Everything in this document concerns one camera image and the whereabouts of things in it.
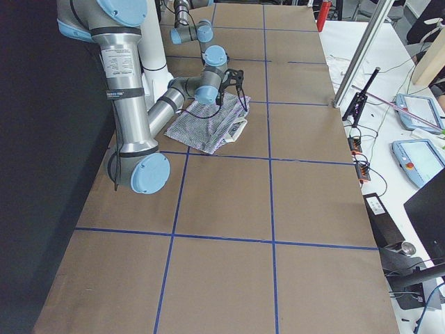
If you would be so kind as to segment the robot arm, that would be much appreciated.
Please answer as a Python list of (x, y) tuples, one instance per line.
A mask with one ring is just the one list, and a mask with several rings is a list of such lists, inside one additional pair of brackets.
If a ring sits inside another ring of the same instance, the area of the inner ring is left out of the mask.
[(198, 41), (200, 45), (200, 58), (204, 63), (204, 54), (212, 45), (213, 27), (209, 20), (203, 19), (195, 23), (191, 10), (212, 6), (213, 1), (191, 1), (174, 0), (173, 9), (175, 14), (174, 27), (170, 29), (170, 39), (174, 45), (186, 42)]
[(222, 104), (229, 81), (226, 51), (213, 42), (208, 20), (191, 21), (190, 11), (208, 1), (175, 1), (172, 43), (196, 41), (204, 67), (196, 77), (168, 71), (157, 1), (59, 1), (58, 27), (69, 38), (99, 45), (116, 126), (115, 152), (107, 162), (115, 185), (144, 195), (167, 182), (170, 162), (156, 135), (188, 99)]

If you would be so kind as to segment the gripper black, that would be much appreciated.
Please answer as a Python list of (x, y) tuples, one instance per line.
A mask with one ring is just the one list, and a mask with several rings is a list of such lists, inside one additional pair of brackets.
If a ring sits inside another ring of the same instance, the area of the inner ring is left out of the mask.
[(216, 104), (218, 106), (222, 106), (223, 105), (224, 96), (225, 96), (225, 91), (223, 89), (220, 89), (218, 91), (218, 94), (217, 94), (217, 97), (216, 97)]

